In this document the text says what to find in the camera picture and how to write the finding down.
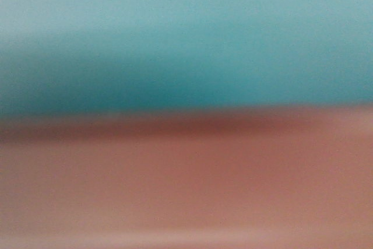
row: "pinkish-brown surface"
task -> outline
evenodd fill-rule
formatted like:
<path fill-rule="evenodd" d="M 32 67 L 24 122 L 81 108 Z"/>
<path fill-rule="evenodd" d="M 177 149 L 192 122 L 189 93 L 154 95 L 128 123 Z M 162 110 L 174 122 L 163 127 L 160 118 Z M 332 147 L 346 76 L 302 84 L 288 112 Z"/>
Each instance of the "pinkish-brown surface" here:
<path fill-rule="evenodd" d="M 0 248 L 373 248 L 373 107 L 0 124 Z"/>

